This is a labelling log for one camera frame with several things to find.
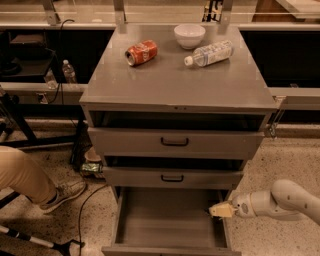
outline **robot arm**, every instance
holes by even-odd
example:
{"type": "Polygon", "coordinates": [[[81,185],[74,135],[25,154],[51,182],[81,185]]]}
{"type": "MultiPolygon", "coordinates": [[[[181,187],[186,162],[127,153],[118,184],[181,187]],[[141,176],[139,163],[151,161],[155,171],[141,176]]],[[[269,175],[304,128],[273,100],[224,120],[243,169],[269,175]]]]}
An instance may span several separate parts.
{"type": "Polygon", "coordinates": [[[209,208],[211,216],[252,218],[268,216],[299,220],[308,216],[320,225],[320,199],[290,180],[277,180],[271,190],[236,196],[209,208]]]}

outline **soda can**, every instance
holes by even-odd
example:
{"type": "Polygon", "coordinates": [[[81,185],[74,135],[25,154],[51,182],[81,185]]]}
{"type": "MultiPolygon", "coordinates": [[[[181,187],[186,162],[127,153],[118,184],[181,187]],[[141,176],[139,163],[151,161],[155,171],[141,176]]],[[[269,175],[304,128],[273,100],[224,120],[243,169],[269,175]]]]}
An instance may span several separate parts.
{"type": "Polygon", "coordinates": [[[130,66],[140,65],[151,60],[158,53],[158,47],[152,40],[146,40],[128,48],[125,52],[130,66]]]}

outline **plastic water bottle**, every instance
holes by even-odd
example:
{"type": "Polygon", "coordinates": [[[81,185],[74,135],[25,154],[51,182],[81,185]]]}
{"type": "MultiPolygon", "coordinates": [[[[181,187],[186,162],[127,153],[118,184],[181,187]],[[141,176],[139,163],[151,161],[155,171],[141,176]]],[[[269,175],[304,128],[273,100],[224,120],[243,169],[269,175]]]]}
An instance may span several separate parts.
{"type": "Polygon", "coordinates": [[[78,88],[76,72],[68,60],[63,61],[62,71],[70,88],[78,88]]]}
{"type": "Polygon", "coordinates": [[[184,59],[187,67],[205,67],[210,64],[228,59],[233,54],[233,45],[230,40],[209,44],[194,50],[191,56],[184,59]]]}

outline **open drawer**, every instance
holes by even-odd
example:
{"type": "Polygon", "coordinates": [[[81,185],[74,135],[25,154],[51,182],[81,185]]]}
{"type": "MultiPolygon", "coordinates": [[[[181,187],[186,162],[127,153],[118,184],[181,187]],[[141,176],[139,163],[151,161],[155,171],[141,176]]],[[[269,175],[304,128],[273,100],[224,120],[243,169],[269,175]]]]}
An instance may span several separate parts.
{"type": "Polygon", "coordinates": [[[122,188],[108,256],[241,255],[233,252],[224,222],[204,209],[219,190],[122,188]]]}

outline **sneaker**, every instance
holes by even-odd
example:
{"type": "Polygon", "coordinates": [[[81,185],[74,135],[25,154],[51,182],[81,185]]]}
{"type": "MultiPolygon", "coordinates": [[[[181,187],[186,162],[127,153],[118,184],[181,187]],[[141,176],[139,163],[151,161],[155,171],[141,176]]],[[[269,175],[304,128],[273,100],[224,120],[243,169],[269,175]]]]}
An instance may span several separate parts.
{"type": "Polygon", "coordinates": [[[57,209],[65,201],[78,197],[86,188],[84,181],[71,181],[61,184],[57,187],[57,198],[50,204],[40,205],[40,209],[44,214],[50,213],[57,209]]]}

